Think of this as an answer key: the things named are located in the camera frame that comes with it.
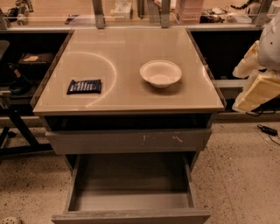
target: shoe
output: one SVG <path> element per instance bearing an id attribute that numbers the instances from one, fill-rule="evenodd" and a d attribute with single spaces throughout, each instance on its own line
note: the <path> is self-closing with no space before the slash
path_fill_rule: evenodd
<path id="1" fill-rule="evenodd" d="M 16 217 L 6 217 L 0 220 L 0 224 L 21 224 L 21 220 Z"/>

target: bowl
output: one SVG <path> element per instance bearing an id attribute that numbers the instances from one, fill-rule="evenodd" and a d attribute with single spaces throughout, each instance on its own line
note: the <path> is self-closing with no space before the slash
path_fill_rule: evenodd
<path id="1" fill-rule="evenodd" d="M 167 88 L 179 81 L 181 69 L 168 60 L 152 60 L 140 68 L 142 78 L 155 88 Z"/>

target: robotic hand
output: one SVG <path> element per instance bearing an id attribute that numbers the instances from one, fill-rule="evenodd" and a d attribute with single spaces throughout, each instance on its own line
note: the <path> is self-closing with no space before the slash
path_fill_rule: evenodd
<path id="1" fill-rule="evenodd" d="M 249 112 L 280 95 L 280 11 L 234 69 L 233 76 L 247 78 L 233 110 Z"/>

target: concrete floor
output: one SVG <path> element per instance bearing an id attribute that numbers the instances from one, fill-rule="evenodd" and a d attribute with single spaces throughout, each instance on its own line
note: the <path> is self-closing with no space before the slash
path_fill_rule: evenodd
<path id="1" fill-rule="evenodd" d="M 210 210 L 206 224 L 280 223 L 280 146 L 256 125 L 280 130 L 280 122 L 217 122 L 192 170 L 198 205 Z M 42 128 L 31 128 L 45 142 Z M 17 134 L 9 143 L 25 144 Z M 0 164 L 0 220 L 50 224 L 63 212 L 71 174 L 63 157 L 46 153 Z"/>

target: drawer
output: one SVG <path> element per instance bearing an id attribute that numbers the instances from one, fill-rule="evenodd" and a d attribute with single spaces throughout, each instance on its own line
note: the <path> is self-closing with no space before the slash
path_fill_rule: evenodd
<path id="1" fill-rule="evenodd" d="M 187 153 L 79 155 L 60 224 L 200 224 Z"/>
<path id="2" fill-rule="evenodd" d="M 48 131 L 57 154 L 201 151 L 211 129 Z"/>

